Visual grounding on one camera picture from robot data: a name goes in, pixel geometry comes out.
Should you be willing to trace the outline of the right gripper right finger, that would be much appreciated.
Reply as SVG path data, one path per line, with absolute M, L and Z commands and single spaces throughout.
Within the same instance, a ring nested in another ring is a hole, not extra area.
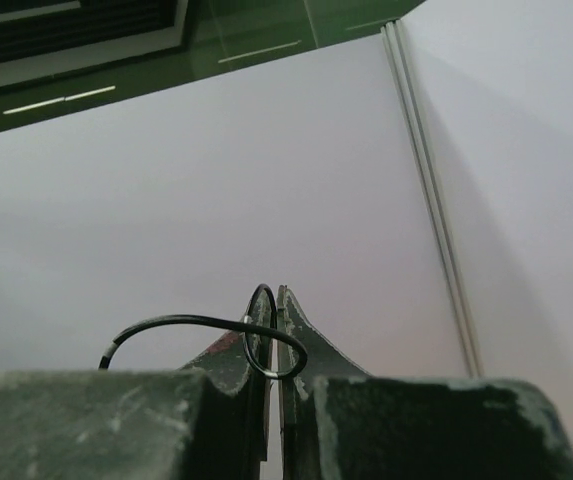
M 277 324 L 307 349 L 280 384 L 287 479 L 573 479 L 554 405 L 513 379 L 384 378 L 347 358 L 281 287 Z

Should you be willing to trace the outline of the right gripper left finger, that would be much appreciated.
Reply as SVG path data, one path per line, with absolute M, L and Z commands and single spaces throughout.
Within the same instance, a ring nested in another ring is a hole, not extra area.
M 224 333 L 181 367 L 0 370 L 0 479 L 257 479 L 268 339 Z

